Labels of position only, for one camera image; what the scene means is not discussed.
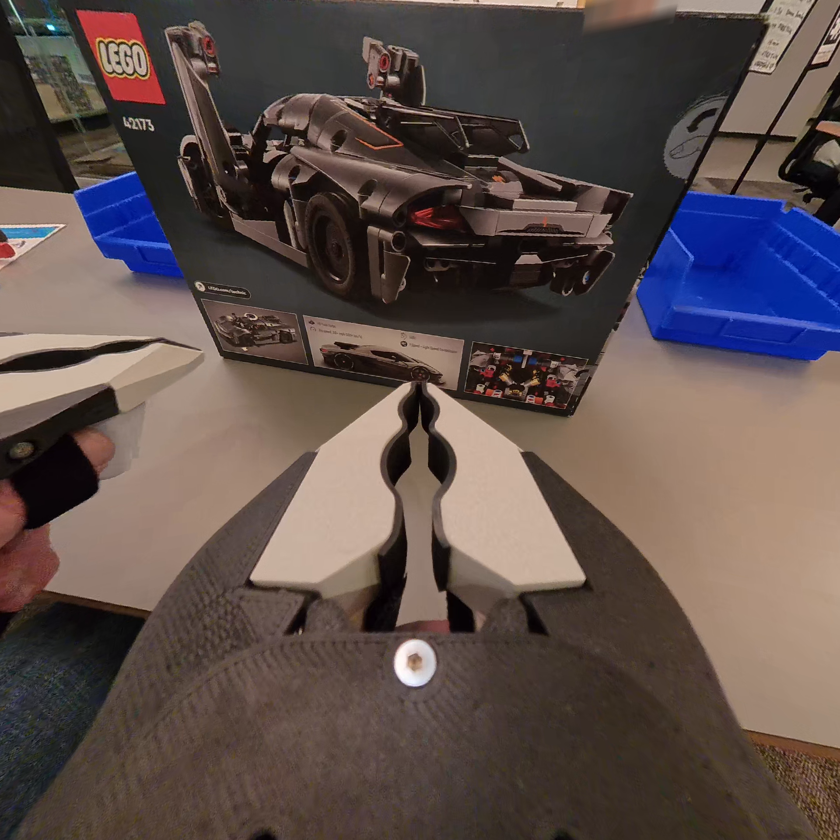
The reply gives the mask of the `black office chair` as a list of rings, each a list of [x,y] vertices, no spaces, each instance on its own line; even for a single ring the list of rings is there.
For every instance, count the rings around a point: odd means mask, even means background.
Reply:
[[[813,123],[785,157],[778,175],[794,184],[802,201],[820,201],[815,217],[839,229],[839,77]]]

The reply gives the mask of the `printed paper sheet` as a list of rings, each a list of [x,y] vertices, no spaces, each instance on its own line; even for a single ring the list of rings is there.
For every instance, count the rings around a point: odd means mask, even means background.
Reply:
[[[65,227],[65,224],[2,224],[1,269]]]

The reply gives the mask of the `person's left hand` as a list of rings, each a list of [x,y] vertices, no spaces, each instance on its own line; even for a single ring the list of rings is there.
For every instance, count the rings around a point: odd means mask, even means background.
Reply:
[[[64,436],[16,479],[1,482],[1,611],[16,613],[55,576],[60,562],[49,522],[91,498],[115,447],[85,428]]]

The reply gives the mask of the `black framed sign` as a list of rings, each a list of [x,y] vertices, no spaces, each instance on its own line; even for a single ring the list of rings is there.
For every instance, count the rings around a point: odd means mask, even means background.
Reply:
[[[820,69],[831,64],[839,46],[839,7],[821,38],[815,52],[806,66],[806,71]]]

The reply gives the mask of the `dark lego car box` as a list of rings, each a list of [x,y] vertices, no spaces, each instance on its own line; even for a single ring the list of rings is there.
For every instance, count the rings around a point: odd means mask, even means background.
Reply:
[[[572,416],[760,14],[63,2],[229,359]]]

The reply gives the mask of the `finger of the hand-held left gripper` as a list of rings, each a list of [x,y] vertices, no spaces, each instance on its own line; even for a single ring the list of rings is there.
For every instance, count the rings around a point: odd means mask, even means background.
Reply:
[[[142,349],[164,339],[109,334],[2,333],[3,363],[80,363]]]
[[[109,386],[118,413],[128,413],[195,369],[203,356],[194,348],[153,342],[139,350],[106,353],[53,371],[3,373],[2,411],[47,406],[61,397],[85,397]]]

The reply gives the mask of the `blue plastic bin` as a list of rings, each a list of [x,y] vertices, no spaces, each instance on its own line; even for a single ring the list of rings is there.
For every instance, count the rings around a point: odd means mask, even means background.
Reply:
[[[183,278],[136,172],[82,188],[73,196],[104,257],[122,261],[132,272]]]
[[[839,351],[839,235],[781,200],[688,192],[637,289],[654,338],[787,359]]]

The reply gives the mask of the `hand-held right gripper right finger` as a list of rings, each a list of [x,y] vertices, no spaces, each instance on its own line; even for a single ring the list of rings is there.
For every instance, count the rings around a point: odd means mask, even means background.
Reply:
[[[503,601],[586,591],[586,575],[527,453],[435,385],[418,388],[437,588],[468,617]]]

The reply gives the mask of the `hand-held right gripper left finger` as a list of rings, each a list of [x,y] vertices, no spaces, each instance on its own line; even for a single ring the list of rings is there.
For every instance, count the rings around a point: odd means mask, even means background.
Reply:
[[[417,384],[399,386],[322,444],[250,581],[335,602],[359,628],[399,594],[406,574],[403,503],[396,482],[411,465]]]

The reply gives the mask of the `white handwritten sign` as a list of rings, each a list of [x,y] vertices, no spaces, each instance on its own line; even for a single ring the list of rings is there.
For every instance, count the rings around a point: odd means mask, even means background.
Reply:
[[[752,58],[749,72],[765,76],[774,73],[815,3],[770,1],[764,5],[762,15],[767,29]]]

